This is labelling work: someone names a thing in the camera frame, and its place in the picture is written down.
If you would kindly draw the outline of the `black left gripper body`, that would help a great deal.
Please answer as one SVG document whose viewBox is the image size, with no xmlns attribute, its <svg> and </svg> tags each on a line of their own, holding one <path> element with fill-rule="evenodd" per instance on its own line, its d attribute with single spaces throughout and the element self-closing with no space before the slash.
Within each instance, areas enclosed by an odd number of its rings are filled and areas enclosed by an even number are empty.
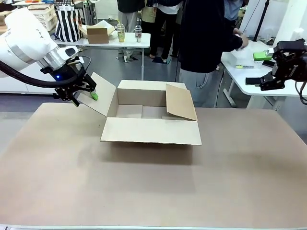
<svg viewBox="0 0 307 230">
<path fill-rule="evenodd" d="M 51 67 L 45 67 L 41 68 L 40 71 L 45 75 L 50 74 L 56 81 L 57 86 L 51 87 L 54 90 L 55 88 L 70 86 L 74 86 L 76 88 L 77 76 L 87 74 L 87 69 L 81 62 L 68 62 L 57 70 L 52 70 Z"/>
</svg>

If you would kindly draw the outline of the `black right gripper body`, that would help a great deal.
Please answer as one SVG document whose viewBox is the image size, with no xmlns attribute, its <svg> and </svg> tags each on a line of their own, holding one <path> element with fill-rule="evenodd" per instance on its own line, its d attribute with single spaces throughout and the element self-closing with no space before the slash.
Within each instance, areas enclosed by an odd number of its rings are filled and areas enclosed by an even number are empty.
<svg viewBox="0 0 307 230">
<path fill-rule="evenodd" d="M 294 80 L 297 82 L 307 81 L 307 57 L 306 55 L 295 58 L 285 58 L 276 61 L 276 67 L 272 75 L 282 81 Z"/>
</svg>

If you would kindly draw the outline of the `person's right hand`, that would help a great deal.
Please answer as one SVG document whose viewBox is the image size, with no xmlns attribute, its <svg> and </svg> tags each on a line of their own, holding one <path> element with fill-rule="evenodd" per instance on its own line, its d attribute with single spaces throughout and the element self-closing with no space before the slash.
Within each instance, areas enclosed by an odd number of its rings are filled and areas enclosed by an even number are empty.
<svg viewBox="0 0 307 230">
<path fill-rule="evenodd" d="M 240 35 L 239 37 L 240 37 L 241 40 L 242 40 L 242 45 L 241 45 L 240 48 L 238 48 L 238 50 L 241 50 L 241 49 L 244 49 L 245 47 L 248 46 L 248 44 L 249 44 L 249 39 L 248 39 L 244 34 Z"/>
</svg>

